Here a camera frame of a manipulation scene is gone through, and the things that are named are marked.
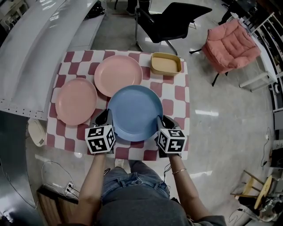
office chair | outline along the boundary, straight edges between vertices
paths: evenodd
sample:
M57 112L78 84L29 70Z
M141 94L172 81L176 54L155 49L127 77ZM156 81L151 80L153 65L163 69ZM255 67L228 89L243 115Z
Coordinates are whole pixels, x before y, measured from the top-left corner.
M139 24L153 43L165 41L178 55L169 40L186 38L190 23L210 11L212 9L204 6L178 2L171 3L162 14L150 14L148 11L138 8L135 31L136 45L142 51L137 40Z

pink cushion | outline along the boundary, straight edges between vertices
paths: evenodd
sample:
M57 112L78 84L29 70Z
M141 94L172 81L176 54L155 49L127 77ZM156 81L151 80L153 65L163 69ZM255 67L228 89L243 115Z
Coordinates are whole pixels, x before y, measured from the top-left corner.
M237 19L208 30L203 51L218 73L242 68L260 55L260 49Z

tiled floor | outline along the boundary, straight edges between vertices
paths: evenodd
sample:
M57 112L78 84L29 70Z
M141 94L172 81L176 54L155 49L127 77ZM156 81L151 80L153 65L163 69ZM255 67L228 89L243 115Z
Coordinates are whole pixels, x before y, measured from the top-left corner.
M170 2L172 1L154 0L151 10L162 12ZM271 97L267 88L251 93L238 86L248 77L260 72L256 63L231 71L227 77L220 75L215 86L211 86L216 72L202 52L190 55L189 51L203 45L207 29L217 26L226 9L220 0L183 2L213 9L195 20L197 29L190 28L185 39L172 41L179 56L186 60L190 76L190 143L189 157L184 162L207 208L213 214L224 215L227 225L233 225L234 221L228 223L229 216L239 208L239 204L229 194L237 187L242 171L246 169L262 180L268 173L268 167L262 170L260 161L267 128L270 127L273 133ZM122 12L125 7L126 3L119 1L117 11ZM112 15L112 12L109 9L108 17L103 20L92 48L137 50L134 45L134 19L127 15ZM138 39L144 51L172 53L166 45L159 46L145 41L145 38L146 34L139 28ZM265 148L266 159L272 143L272 137L270 138L271 141ZM60 163L71 174L76 188L80 189L92 159L92 156L74 155L55 148L37 148L30 138L27 139L28 172L33 190L42 183L41 167L46 160ZM163 178L168 160L147 164ZM108 159L107 166L113 165L114 160ZM57 165L46 164L43 177L44 183L51 184L58 190L69 181L67 173ZM177 197L171 171L166 175L166 182L171 186L171 195ZM231 219L237 215L240 218L242 214L235 213ZM244 214L235 225L240 225L247 217Z

rectangular tray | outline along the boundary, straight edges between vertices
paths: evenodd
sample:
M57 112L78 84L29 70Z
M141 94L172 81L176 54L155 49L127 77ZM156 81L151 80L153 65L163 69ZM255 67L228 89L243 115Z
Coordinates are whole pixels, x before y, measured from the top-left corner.
M151 71L157 75L175 76L182 71L178 56L168 53L154 53L151 56Z

red and white checkered cloth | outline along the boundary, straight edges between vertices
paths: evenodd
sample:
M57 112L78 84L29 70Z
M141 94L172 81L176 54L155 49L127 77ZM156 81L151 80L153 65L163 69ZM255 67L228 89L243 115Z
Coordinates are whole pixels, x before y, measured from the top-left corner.
M190 132L190 99L189 77L187 64L181 59L182 72L176 76L155 75L150 71L151 54L135 51L116 50L90 50L67 52L59 67L53 86L47 117L46 144L51 147L68 151L91 154L84 140L84 130L88 128L90 120L78 126L68 126L57 119L55 102L60 88L68 81L75 78L85 78L94 83L94 72L97 66L107 57L124 55L134 58L142 67L143 78L141 85L153 90L160 98L164 115L176 120L187 135L185 151L182 159L187 159L189 132ZM98 101L93 115L107 108L109 97L97 90ZM108 157L134 160L158 160L158 147L154 141L157 134L146 141L130 142L116 137L115 153Z

